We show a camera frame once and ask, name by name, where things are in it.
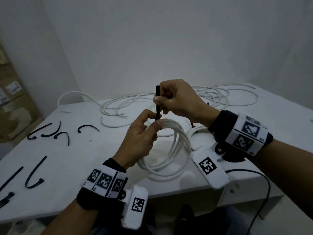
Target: table surface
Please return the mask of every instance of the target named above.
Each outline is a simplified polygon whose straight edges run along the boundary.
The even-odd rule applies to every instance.
[[[250,106],[234,107],[227,109],[234,113],[242,112],[263,122],[273,136],[285,143],[297,146],[313,152],[313,110],[290,102],[268,91],[254,86],[256,89],[244,86],[225,86],[228,88],[252,90],[259,96],[256,104]],[[255,96],[245,91],[231,90],[230,103],[248,103]],[[36,140],[24,139],[2,161],[0,161],[0,185],[2,185],[21,166],[24,169],[3,189],[0,199],[10,191],[15,193],[11,201],[0,209],[0,222],[25,219],[30,217],[44,217],[60,213],[77,195],[81,182],[88,176],[92,169],[107,158],[112,157],[119,148],[128,126],[121,128],[107,128],[101,125],[100,117],[106,123],[118,125],[127,120],[135,119],[140,112],[151,106],[152,101],[138,100],[131,106],[125,107],[120,112],[125,112],[129,119],[117,116],[105,116],[99,111],[94,102],[83,102],[62,106],[70,114],[62,113],[56,109],[39,127],[50,122],[52,125],[40,130],[35,135]],[[172,118],[180,122],[185,131],[190,129],[190,122],[186,118],[169,113],[165,118]],[[67,146],[67,136],[61,134],[57,139],[53,137],[42,138],[40,135],[54,132],[62,122],[61,131],[66,131],[70,137],[70,145]],[[100,132],[91,127],[85,127],[78,134],[77,128],[84,124],[97,127]],[[170,129],[160,131],[160,134],[170,132]],[[148,162],[160,160],[173,141],[172,137],[159,137],[155,142]],[[195,134],[191,142],[194,147],[204,145],[210,147],[213,137],[207,132]],[[34,167],[47,156],[47,159],[32,176],[29,185],[43,178],[45,181],[33,188],[27,189],[24,184]],[[164,172],[175,170],[180,166],[187,153],[182,150],[180,154]],[[221,166],[227,169],[242,168],[259,171],[250,161],[241,163],[221,162]],[[207,182],[198,169],[189,161],[185,170],[173,178],[160,178],[141,170],[137,165],[127,170],[128,186],[137,184],[147,188],[149,197],[159,197],[178,194],[187,191],[209,188]],[[259,175],[248,172],[234,172],[230,180],[242,180],[258,177]]]

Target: forearm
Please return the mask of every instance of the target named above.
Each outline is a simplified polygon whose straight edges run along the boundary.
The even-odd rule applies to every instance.
[[[312,153],[274,140],[249,160],[313,219]]]
[[[41,235],[86,235],[98,215],[97,210],[85,210],[76,202],[70,203],[41,233]]]

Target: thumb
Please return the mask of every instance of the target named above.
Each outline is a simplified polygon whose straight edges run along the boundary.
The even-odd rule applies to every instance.
[[[162,108],[167,108],[169,110],[171,109],[172,99],[168,99],[164,96],[155,96],[153,98],[153,102]]]
[[[148,137],[149,139],[152,139],[153,136],[162,129],[162,121],[161,120],[156,120],[155,122],[153,122],[149,128],[144,132],[144,134],[146,135],[146,137]]]

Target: hand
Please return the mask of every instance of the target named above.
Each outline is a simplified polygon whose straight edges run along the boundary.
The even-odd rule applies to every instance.
[[[131,124],[117,153],[112,157],[126,170],[149,154],[153,143],[157,140],[157,132],[162,129],[162,122],[153,122],[145,131],[147,119],[154,119],[156,114],[145,109]]]
[[[154,96],[153,102],[161,107],[164,114],[172,111],[206,127],[219,115],[219,110],[208,106],[182,79],[161,82],[160,96]]]

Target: white table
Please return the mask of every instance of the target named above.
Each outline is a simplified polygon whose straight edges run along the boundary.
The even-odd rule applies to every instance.
[[[313,110],[287,101],[258,87],[252,90],[259,95],[258,103],[251,106],[228,107],[227,109],[235,113],[245,113],[263,122],[276,139],[313,152],[313,124],[310,122],[310,119],[313,119]],[[232,103],[246,103],[253,101],[254,96],[244,91],[231,91],[229,99]],[[127,113],[129,119],[132,120],[151,103],[152,101],[148,100],[138,101],[121,109],[121,112]],[[103,116],[105,122],[110,124],[120,124],[127,119],[102,115],[94,102],[83,102],[63,107],[71,113],[62,113],[56,109],[38,126],[42,127],[53,122],[51,126],[35,134],[36,140],[24,139],[0,161],[0,185],[21,166],[24,166],[24,169],[0,193],[0,199],[4,198],[10,191],[15,193],[11,201],[0,209],[0,223],[60,213],[76,197],[80,183],[92,169],[107,158],[112,157],[119,148],[128,126],[106,128],[101,125],[100,117]],[[166,117],[179,121],[185,131],[190,128],[190,122],[185,118],[171,113]],[[59,121],[62,122],[60,131],[66,131],[69,134],[70,146],[67,146],[65,134],[61,134],[57,139],[40,137],[42,133],[54,132]],[[95,126],[100,132],[91,127],[86,127],[81,130],[81,134],[78,134],[77,128],[84,124]],[[160,134],[166,133],[166,130],[162,130]],[[147,159],[152,162],[156,161],[160,155],[162,157],[168,152],[172,140],[173,137],[159,137]],[[209,133],[198,133],[192,138],[192,144],[195,147],[200,145],[210,147],[213,143],[214,140]],[[33,189],[27,189],[24,186],[26,178],[46,155],[48,158],[35,172],[29,185],[37,182],[39,178],[43,178],[45,181]],[[187,154],[182,151],[175,163],[164,170],[174,170],[184,161],[186,156]],[[221,166],[225,170],[243,168],[259,171],[249,161],[241,163],[222,162]],[[209,188],[191,161],[183,173],[170,180],[149,175],[137,165],[129,168],[127,175],[129,177],[127,185],[136,183],[144,186],[149,191],[150,198]],[[230,180],[231,183],[224,188],[218,205],[265,198],[267,182],[261,176],[248,172],[233,172],[230,174]],[[271,197],[282,195],[283,193],[273,185]]]

